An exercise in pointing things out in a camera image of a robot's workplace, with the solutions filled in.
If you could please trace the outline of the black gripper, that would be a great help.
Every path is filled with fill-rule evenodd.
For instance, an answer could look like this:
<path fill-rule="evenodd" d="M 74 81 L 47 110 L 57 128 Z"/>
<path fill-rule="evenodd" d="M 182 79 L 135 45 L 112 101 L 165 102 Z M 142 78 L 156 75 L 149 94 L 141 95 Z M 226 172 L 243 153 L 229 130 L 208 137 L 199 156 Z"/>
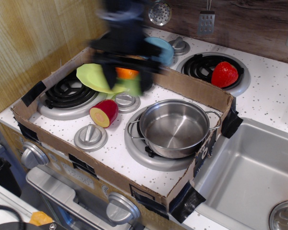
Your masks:
<path fill-rule="evenodd" d="M 108 23 L 108 33 L 89 42 L 95 51 L 91 62 L 101 64 L 110 89 L 117 83 L 115 67 L 140 71 L 141 92 L 153 85 L 153 74 L 161 73 L 163 65 L 158 59 L 162 49 L 145 41 L 143 14 L 99 14 Z"/>

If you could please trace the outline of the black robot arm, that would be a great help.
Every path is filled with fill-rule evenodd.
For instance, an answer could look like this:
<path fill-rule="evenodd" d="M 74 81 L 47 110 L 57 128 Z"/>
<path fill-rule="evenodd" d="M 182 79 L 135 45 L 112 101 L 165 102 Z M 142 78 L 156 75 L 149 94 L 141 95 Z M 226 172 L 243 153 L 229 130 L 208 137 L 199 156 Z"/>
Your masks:
<path fill-rule="evenodd" d="M 139 95 L 153 85 L 160 73 L 162 48 L 149 43 L 143 32 L 145 0 L 104 0 L 97 15 L 107 21 L 109 31 L 89 46 L 95 50 L 92 63 L 99 64 L 108 86 L 113 89 L 119 77 L 117 68 L 138 71 L 128 89 Z"/>

